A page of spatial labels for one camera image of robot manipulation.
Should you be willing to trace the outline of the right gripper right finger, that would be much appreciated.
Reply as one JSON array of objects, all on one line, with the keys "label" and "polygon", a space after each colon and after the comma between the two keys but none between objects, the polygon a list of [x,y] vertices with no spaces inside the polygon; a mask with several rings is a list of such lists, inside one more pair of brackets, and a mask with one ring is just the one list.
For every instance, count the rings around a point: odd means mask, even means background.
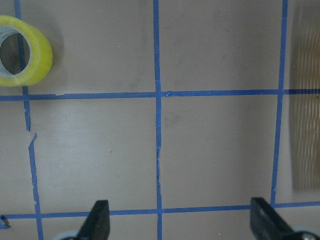
[{"label": "right gripper right finger", "polygon": [[250,230],[257,240],[318,240],[320,236],[305,229],[295,230],[262,197],[250,200]]}]

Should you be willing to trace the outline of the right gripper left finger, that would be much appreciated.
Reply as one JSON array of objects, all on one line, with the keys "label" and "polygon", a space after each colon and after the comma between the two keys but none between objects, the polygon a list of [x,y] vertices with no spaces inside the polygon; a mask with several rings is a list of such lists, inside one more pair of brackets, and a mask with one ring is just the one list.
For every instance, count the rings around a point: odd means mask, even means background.
[{"label": "right gripper left finger", "polygon": [[79,230],[68,230],[54,240],[107,240],[111,231],[108,200],[97,200]]}]

